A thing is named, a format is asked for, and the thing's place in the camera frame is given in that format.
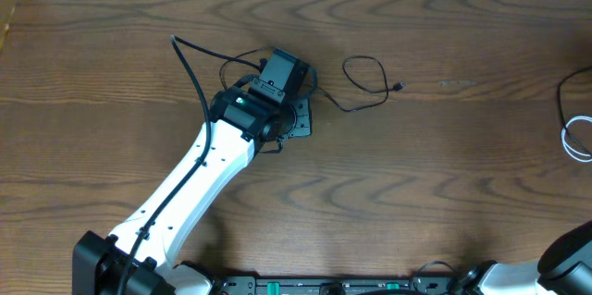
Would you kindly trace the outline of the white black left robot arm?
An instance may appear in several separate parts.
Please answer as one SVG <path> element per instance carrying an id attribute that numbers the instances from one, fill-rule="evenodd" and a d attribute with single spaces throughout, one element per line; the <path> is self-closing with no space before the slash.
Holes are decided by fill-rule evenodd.
<path id="1" fill-rule="evenodd" d="M 222 189 L 267 142 L 312 132 L 316 71 L 276 49 L 216 94 L 190 150 L 133 214 L 105 238 L 86 232 L 73 250 L 75 294 L 209 294 L 214 282 L 178 263 L 185 240 Z"/>

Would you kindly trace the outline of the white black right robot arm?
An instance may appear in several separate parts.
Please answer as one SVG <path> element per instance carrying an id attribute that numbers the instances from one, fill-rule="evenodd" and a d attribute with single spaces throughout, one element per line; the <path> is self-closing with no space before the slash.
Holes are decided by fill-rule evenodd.
<path id="1" fill-rule="evenodd" d="M 561 235 L 536 262 L 486 261 L 459 278 L 462 295 L 591 295 L 591 223 Z"/>

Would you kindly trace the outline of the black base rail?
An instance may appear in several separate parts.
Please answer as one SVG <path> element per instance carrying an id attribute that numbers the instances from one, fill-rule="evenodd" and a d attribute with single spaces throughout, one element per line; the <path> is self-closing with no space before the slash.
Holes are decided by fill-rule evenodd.
<path id="1" fill-rule="evenodd" d="M 416 272 L 387 277 L 264 277 L 237 272 L 208 274 L 199 265 L 183 263 L 185 271 L 169 283 L 177 294 L 193 295 L 362 295 L 454 294 L 458 278 L 452 273 Z"/>

